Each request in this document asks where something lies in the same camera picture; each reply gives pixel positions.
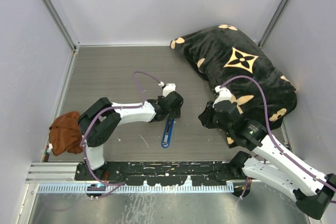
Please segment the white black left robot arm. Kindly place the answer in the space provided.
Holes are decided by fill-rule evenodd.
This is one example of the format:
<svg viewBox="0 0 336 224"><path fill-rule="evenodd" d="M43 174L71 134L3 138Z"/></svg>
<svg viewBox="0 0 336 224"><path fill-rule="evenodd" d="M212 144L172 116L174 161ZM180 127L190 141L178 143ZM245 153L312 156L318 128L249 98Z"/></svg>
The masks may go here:
<svg viewBox="0 0 336 224"><path fill-rule="evenodd" d="M85 160L86 173L93 180L105 174L103 145L117 126L134 122L160 122L166 118L179 118L184 99L176 91L148 99L140 103L112 103L106 97L100 98L78 119Z"/></svg>

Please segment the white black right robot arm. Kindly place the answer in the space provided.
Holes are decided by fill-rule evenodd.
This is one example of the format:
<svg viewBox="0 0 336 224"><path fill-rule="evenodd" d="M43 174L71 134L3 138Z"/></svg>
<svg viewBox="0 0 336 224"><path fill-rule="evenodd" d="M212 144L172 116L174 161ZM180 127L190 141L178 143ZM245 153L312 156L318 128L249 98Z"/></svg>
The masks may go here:
<svg viewBox="0 0 336 224"><path fill-rule="evenodd" d="M260 180L291 198L307 216L321 219L335 195L335 174L326 175L305 163L228 100L208 102L198 118L204 127L225 131L237 145L270 162L263 164L240 151L229 163L233 177Z"/></svg>

